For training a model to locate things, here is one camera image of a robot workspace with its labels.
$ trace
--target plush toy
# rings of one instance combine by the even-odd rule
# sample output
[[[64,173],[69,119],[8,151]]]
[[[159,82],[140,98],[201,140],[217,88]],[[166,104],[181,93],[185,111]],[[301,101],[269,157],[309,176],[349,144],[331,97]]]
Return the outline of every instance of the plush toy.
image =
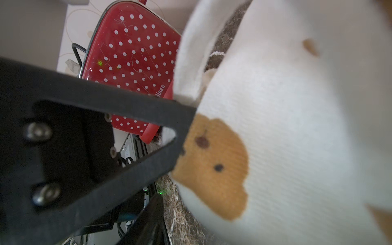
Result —
[[[197,107],[171,173],[185,205],[231,244],[387,244],[386,3],[253,0],[205,89],[209,52],[242,2],[201,0],[180,43],[174,97]]]

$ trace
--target orange patch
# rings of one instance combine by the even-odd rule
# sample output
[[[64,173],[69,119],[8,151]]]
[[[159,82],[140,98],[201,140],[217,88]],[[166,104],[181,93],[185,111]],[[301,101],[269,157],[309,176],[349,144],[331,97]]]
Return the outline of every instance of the orange patch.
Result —
[[[392,213],[368,206],[378,226],[392,244]]]
[[[243,184],[249,170],[241,138],[222,120],[196,114],[183,149],[173,179],[223,219],[240,217],[248,200]]]
[[[319,52],[316,49],[316,44],[313,39],[308,38],[302,41],[303,48],[306,49],[310,54],[315,57],[320,57]]]

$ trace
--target metal screw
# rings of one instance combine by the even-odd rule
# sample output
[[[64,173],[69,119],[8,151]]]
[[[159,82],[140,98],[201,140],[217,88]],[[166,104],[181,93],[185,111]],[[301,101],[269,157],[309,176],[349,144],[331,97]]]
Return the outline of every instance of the metal screw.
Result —
[[[112,114],[105,113],[105,120],[106,120],[107,122],[110,122],[110,120],[112,120]]]
[[[117,150],[114,146],[112,146],[112,148],[110,148],[110,156],[112,158],[115,158],[117,156]]]
[[[38,188],[33,195],[33,203],[37,206],[44,207],[54,202],[61,193],[59,183],[49,183]]]
[[[23,135],[29,141],[41,142],[50,139],[53,135],[53,130],[46,123],[32,122],[25,125]]]

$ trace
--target red plastic container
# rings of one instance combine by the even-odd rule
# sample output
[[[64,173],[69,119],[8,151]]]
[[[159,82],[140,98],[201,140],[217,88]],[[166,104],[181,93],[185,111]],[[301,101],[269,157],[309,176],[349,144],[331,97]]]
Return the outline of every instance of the red plastic container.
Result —
[[[172,99],[180,34],[137,1],[118,1],[103,13],[90,42],[80,78]],[[113,115],[113,127],[150,143],[158,125]]]

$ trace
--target white wall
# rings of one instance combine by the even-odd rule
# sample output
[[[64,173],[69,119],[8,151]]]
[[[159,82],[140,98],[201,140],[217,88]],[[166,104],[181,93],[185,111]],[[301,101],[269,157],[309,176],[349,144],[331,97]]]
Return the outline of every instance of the white wall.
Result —
[[[0,56],[56,70],[67,5],[0,0]]]

